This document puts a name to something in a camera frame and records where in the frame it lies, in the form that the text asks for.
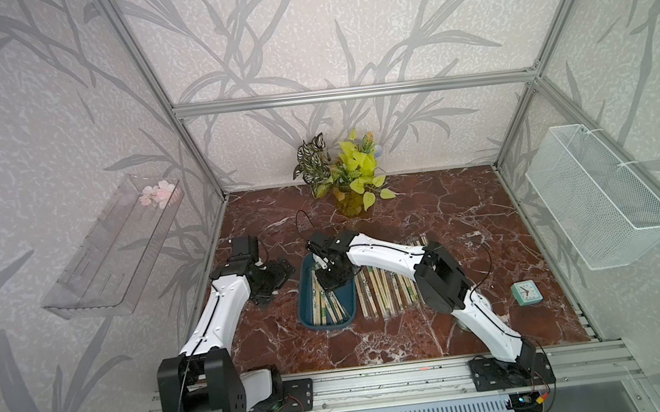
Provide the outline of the teal plastic storage box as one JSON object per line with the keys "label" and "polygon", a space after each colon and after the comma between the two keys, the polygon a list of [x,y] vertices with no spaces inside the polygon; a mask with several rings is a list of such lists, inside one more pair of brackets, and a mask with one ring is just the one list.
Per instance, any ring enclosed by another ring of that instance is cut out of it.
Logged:
{"label": "teal plastic storage box", "polygon": [[356,287],[354,280],[339,289],[326,291],[316,277],[318,269],[309,254],[302,262],[298,295],[300,323],[311,330],[335,330],[348,327],[356,316]]}

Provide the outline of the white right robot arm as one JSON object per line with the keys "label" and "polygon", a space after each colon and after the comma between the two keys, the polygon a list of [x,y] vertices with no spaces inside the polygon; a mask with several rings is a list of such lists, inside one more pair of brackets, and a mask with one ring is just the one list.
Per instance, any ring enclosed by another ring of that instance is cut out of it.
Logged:
{"label": "white right robot arm", "polygon": [[533,367],[534,343],[494,313],[478,285],[441,244],[405,246],[345,230],[337,236],[318,231],[306,248],[318,265],[316,274],[323,288],[344,285],[361,267],[410,278],[427,306],[452,315],[487,346],[493,360],[516,371],[528,372]]}

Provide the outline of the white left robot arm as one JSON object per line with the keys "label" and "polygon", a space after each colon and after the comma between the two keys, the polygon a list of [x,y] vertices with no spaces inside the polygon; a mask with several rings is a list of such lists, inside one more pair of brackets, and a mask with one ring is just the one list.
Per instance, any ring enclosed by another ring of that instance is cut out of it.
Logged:
{"label": "white left robot arm", "polygon": [[278,368],[240,373],[232,344],[245,305],[270,304],[294,268],[283,258],[261,261],[254,236],[233,238],[230,244],[226,263],[211,274],[212,292],[190,339],[158,368],[162,412],[256,412],[278,408],[285,400]]}

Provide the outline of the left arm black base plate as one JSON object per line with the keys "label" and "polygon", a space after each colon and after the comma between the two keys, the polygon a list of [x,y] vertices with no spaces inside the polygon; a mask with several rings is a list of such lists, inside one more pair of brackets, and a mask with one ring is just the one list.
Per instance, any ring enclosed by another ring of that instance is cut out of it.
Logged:
{"label": "left arm black base plate", "polygon": [[274,400],[261,401],[249,412],[308,412],[314,407],[312,378],[290,380],[282,384],[282,394]]}

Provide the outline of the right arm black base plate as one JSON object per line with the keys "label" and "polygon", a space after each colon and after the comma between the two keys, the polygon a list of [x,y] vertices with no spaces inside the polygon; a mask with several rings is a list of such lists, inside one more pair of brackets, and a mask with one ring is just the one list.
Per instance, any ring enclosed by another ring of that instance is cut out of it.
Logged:
{"label": "right arm black base plate", "polygon": [[551,363],[542,352],[529,353],[516,363],[477,355],[467,365],[478,392],[552,386],[557,382]]}

